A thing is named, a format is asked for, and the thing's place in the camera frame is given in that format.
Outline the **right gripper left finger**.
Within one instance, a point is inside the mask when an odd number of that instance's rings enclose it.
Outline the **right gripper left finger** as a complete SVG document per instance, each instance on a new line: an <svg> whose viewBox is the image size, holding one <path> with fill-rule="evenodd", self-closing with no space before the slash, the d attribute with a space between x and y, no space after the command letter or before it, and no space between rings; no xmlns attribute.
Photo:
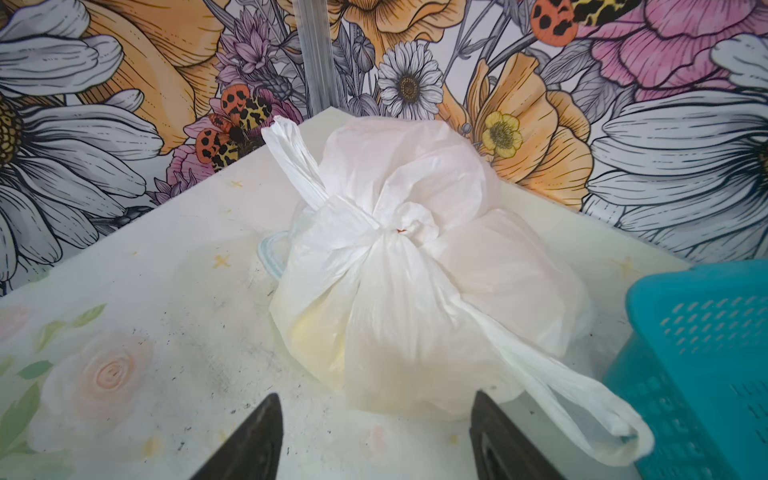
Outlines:
<svg viewBox="0 0 768 480"><path fill-rule="evenodd" d="M275 480L284 424L277 393L270 393L191 480Z"/></svg>

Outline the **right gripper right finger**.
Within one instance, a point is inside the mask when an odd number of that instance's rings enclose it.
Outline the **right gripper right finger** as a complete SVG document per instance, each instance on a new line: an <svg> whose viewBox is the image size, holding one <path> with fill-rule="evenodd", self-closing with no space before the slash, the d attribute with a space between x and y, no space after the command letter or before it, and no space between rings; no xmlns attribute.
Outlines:
<svg viewBox="0 0 768 480"><path fill-rule="evenodd" d="M469 434L480 480L564 479L482 390L474 398Z"/></svg>

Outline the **white plastic bag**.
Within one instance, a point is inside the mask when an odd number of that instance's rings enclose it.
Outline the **white plastic bag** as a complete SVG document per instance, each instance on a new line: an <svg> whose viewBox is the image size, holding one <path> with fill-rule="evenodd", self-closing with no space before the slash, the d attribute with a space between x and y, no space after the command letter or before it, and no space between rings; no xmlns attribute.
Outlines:
<svg viewBox="0 0 768 480"><path fill-rule="evenodd" d="M278 117L263 137L305 202L270 313L289 353L355 409L462 418L485 390L529 394L598 462L654 436L562 359L591 327L583 280L518 215L445 122L354 118L316 160Z"/></svg>

